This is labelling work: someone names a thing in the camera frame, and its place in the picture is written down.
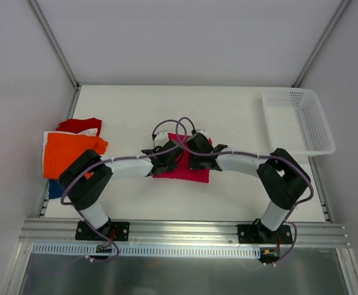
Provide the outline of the pink t-shirt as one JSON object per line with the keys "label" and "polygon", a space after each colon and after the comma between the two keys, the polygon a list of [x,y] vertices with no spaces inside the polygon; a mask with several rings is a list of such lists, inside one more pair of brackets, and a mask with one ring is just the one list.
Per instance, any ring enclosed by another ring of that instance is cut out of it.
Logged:
{"label": "pink t-shirt", "polygon": [[[177,140],[176,134],[169,133],[169,139]],[[190,162],[190,153],[188,151],[184,151],[184,155],[174,171],[163,173],[158,176],[153,176],[153,178],[181,179],[181,180],[208,184],[209,170],[192,170],[190,168],[189,162]]]}

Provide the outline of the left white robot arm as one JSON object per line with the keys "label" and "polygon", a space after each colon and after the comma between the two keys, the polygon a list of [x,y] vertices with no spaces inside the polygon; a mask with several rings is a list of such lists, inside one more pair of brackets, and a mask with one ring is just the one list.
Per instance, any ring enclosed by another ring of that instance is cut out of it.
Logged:
{"label": "left white robot arm", "polygon": [[95,150],[83,152],[58,178],[63,197],[84,219],[96,239],[107,238],[111,219],[102,209],[99,197],[108,182],[129,177],[151,177],[172,171],[183,152],[182,146],[169,140],[162,147],[144,149],[140,155],[103,160]]}

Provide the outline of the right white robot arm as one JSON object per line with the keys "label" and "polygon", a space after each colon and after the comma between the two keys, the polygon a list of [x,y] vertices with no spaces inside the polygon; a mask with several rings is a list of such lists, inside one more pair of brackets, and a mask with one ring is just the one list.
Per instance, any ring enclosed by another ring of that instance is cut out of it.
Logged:
{"label": "right white robot arm", "polygon": [[257,228],[257,236],[264,243],[271,243],[278,237],[279,227],[307,189],[313,195],[310,177],[285,149],[256,155],[224,144],[213,146],[200,132],[194,133],[185,143],[192,156],[191,168],[233,171],[260,180],[270,199]]}

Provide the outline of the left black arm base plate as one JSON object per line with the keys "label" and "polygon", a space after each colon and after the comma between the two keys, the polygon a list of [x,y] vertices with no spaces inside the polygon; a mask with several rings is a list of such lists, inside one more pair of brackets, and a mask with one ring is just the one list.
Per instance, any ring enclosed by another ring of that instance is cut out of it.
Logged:
{"label": "left black arm base plate", "polygon": [[97,229],[97,234],[85,221],[79,221],[75,239],[80,241],[103,241],[110,238],[113,241],[127,242],[130,233],[129,222],[108,221],[103,227]]}

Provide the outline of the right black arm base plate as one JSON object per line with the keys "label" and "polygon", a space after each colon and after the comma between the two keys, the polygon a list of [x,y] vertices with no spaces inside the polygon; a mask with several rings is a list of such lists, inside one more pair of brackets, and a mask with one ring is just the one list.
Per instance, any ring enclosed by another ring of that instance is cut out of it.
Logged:
{"label": "right black arm base plate", "polygon": [[272,231],[266,228],[260,219],[255,219],[251,224],[238,224],[236,228],[240,244],[291,245],[294,238],[290,226],[281,224]]}

